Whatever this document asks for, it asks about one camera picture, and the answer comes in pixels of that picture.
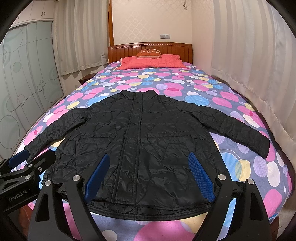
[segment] polka dot bedspread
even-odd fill
[[[166,95],[176,100],[210,106],[260,131],[269,139],[269,134],[254,109],[238,93],[227,85],[212,79],[195,66],[184,63],[187,68],[149,68],[116,70],[119,62],[114,62],[98,72],[91,80],[73,91],[69,96],[51,108],[23,139],[18,152],[30,143],[47,126],[72,108],[86,108],[122,90],[148,91]],[[277,216],[288,199],[292,183],[288,168],[281,158],[276,143],[270,143],[265,159],[248,147],[211,133],[222,158],[234,181],[244,182],[252,178],[260,191],[270,222]],[[62,140],[48,148],[56,150]],[[23,168],[25,163],[16,169]],[[219,238],[226,236],[232,219],[235,199],[231,201],[227,217]],[[73,235],[79,239],[69,204],[64,208]],[[150,240],[192,240],[205,214],[176,221],[148,222],[108,218],[92,214],[107,241],[150,241]]]

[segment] silver screw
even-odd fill
[[[218,178],[221,180],[221,181],[224,181],[226,179],[225,175],[223,174],[219,174],[218,175]]]
[[[72,178],[73,181],[79,181],[80,180],[80,176],[79,175],[75,175],[73,178]]]
[[[251,184],[251,185],[253,185],[255,182],[254,182],[253,179],[248,179],[248,183]]]
[[[52,183],[51,180],[48,180],[48,181],[46,181],[46,182],[44,183],[44,185],[45,185],[45,186],[49,186],[51,183]]]

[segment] wooden bedside table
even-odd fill
[[[80,82],[80,85],[83,85],[86,81],[90,80],[95,75],[96,75],[96,73],[94,73],[94,74],[88,74],[88,75],[82,77],[82,79],[80,79],[78,81]]]

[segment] pillow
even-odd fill
[[[122,58],[121,65],[116,69],[186,68],[177,55],[165,55],[164,58],[163,55],[161,58],[136,58],[135,56]]]
[[[136,55],[136,58],[160,58],[160,51],[157,49],[144,49]]]

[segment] bed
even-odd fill
[[[140,50],[146,48],[158,49],[162,54],[179,54],[186,68],[115,69],[120,65],[121,58],[135,56]],[[264,124],[265,121],[260,118],[260,115],[243,96],[192,65],[191,44],[146,42],[111,46],[109,47],[109,62],[110,64],[104,70],[98,72],[91,80],[52,107],[25,136],[18,152],[23,150],[48,125],[72,108],[89,107],[122,90],[154,90],[157,94],[166,95],[179,101],[210,106],[220,110],[258,130],[271,140],[269,154],[265,160],[247,147],[224,136],[211,133],[232,180],[244,182],[246,179],[252,178],[263,198],[270,222],[274,220],[292,191],[292,181],[285,164],[285,156],[277,143],[273,141],[274,138]],[[45,150],[56,150],[61,142],[62,140],[57,140]],[[25,163],[22,163],[16,169],[23,168],[24,165]],[[227,234],[234,206],[235,199],[230,203],[220,238]],[[66,201],[64,208],[71,231],[79,239]],[[121,241],[123,237],[125,237],[125,241],[187,241],[192,240],[206,214],[162,222],[118,220],[96,214],[92,215],[108,241]]]

